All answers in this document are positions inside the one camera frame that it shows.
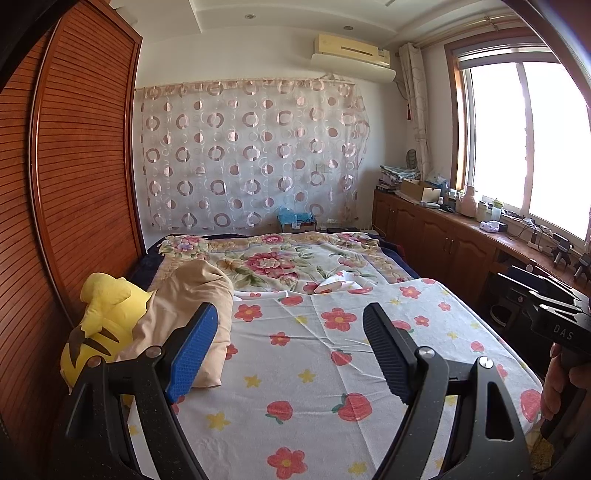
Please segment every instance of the screw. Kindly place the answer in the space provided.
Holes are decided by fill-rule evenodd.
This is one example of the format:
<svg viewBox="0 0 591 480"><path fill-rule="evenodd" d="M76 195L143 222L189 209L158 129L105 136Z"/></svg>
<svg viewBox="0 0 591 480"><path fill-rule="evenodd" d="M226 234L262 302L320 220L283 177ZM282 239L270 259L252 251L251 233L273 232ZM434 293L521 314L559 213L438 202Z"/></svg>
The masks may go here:
<svg viewBox="0 0 591 480"><path fill-rule="evenodd" d="M91 356L88 359L88 361L86 362L86 365L88 365L90 368L94 368L94 367L98 367L102 361L103 361L103 358L101 356L95 355L95 356Z"/></svg>
<svg viewBox="0 0 591 480"><path fill-rule="evenodd" d="M157 356L160 356L161 353L162 349L158 345L148 347L145 351L148 358L156 358Z"/></svg>
<svg viewBox="0 0 591 480"><path fill-rule="evenodd" d="M488 358L487 356L481 356L478 359L478 363L480 363L480 365L484 368L492 368L492 366L495 364L490 358Z"/></svg>
<svg viewBox="0 0 591 480"><path fill-rule="evenodd" d="M428 346L422 346L418 349L418 354L423 358L433 358L435 356L435 350L429 348Z"/></svg>

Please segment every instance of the jar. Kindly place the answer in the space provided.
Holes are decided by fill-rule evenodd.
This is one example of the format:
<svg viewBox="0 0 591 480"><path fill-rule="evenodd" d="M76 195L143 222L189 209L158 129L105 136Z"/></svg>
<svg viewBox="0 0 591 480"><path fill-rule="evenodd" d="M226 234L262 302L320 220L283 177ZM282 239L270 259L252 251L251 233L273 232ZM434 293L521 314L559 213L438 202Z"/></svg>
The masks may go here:
<svg viewBox="0 0 591 480"><path fill-rule="evenodd" d="M484 202L478 202L478 208L476 209L476 220L478 222L485 222L486 221L486 211L488 207Z"/></svg>

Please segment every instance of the yellow plush toy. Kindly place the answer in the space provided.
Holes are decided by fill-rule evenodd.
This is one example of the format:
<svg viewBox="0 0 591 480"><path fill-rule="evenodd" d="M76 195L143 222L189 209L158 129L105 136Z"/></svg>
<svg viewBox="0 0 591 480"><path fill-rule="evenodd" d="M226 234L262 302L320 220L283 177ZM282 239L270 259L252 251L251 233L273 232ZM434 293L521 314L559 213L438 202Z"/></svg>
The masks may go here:
<svg viewBox="0 0 591 480"><path fill-rule="evenodd" d="M132 330L146 313L151 293L128 282L104 273L90 275L80 292L87 303L84 318L72 331L61 353L61 376L70 389L87 360L100 355L112 362L132 340Z"/></svg>

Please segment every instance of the wooden wardrobe door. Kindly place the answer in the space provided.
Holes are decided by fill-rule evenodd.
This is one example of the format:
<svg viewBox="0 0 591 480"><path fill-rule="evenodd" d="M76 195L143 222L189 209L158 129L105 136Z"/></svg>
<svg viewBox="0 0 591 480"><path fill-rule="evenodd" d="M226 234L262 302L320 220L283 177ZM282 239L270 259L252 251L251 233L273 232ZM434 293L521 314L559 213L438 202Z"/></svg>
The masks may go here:
<svg viewBox="0 0 591 480"><path fill-rule="evenodd" d="M33 470L45 463L67 394L59 359L70 331L38 252L27 178L30 109L49 36L0 92L0 415Z"/></svg>
<svg viewBox="0 0 591 480"><path fill-rule="evenodd" d="M66 14L40 75L31 144L41 246L73 323L80 288L142 254L131 177L131 101L141 37L102 0Z"/></svg>

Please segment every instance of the blue rubber pad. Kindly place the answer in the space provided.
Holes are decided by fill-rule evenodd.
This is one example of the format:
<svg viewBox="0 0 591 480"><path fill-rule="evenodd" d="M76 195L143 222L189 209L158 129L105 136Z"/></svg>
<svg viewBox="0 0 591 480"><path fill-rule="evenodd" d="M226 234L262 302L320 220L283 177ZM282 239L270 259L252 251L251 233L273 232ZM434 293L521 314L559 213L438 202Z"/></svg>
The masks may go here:
<svg viewBox="0 0 591 480"><path fill-rule="evenodd" d="M170 382L164 391L171 403L176 403L180 396L189 393L216 332L217 310L209 306L171 364Z"/></svg>

